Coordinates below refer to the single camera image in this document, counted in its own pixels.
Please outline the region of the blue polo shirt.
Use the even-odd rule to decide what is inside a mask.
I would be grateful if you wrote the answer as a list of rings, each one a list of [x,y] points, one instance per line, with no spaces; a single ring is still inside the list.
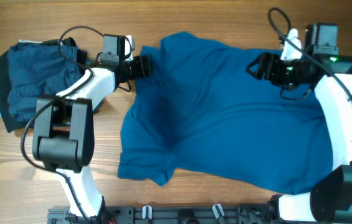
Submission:
[[[301,194],[333,167],[323,110],[307,85],[290,93],[245,68],[259,49],[180,32],[141,50],[152,74],[120,131],[118,176],[167,184],[176,169]]]

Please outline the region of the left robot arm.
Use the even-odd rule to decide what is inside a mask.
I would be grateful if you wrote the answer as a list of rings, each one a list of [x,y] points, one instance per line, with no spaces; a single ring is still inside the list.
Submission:
[[[32,154],[43,169],[59,175],[70,202],[69,223],[111,223],[90,162],[95,148],[93,112],[120,84],[146,78],[147,57],[133,56],[131,35],[103,36],[103,50],[84,77],[56,96],[37,100]]]

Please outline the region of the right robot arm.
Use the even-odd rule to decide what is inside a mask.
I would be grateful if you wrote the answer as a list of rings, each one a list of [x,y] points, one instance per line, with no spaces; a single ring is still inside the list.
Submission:
[[[268,222],[352,223],[352,57],[340,55],[337,35],[335,24],[308,25],[304,41],[290,29],[280,38],[280,55],[262,53],[246,68],[282,90],[308,84],[325,115],[332,146],[331,172],[308,193],[272,197]]]

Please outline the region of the folded navy blue garment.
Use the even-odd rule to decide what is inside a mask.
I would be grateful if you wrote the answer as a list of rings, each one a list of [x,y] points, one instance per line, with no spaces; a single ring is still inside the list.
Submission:
[[[9,114],[19,122],[28,122],[36,112],[40,96],[56,95],[77,82],[82,76],[78,65],[64,60],[76,60],[77,53],[78,48],[71,45],[12,46],[7,53],[11,82]]]

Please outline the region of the folded black garment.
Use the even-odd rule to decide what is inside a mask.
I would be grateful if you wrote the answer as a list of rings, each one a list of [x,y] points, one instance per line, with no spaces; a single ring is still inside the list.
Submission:
[[[33,41],[22,40],[17,44],[44,44],[44,45],[58,46],[58,41],[48,40],[45,42],[33,42]],[[61,46],[62,45],[71,45],[78,48],[76,42],[71,37],[63,40],[61,43]],[[4,123],[6,131],[8,133],[11,133],[16,129],[23,128],[27,122],[19,122],[9,114],[9,104],[7,102],[7,98],[11,90],[11,82],[8,75],[9,69],[8,69],[8,62],[7,62],[7,53],[8,53],[8,50],[0,56],[0,112],[1,112],[1,118]],[[85,64],[87,61],[87,52],[78,48],[77,59],[74,61]],[[84,71],[81,68],[79,69],[81,74],[83,75]]]

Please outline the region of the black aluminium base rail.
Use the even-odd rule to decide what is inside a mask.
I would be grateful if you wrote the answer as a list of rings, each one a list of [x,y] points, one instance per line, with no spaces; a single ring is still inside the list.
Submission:
[[[172,224],[179,223],[179,213],[190,212],[199,223],[276,223],[265,219],[264,204],[223,206],[222,214],[216,215],[211,206],[203,207],[150,207],[147,209],[133,206],[107,207],[109,216],[121,224]]]

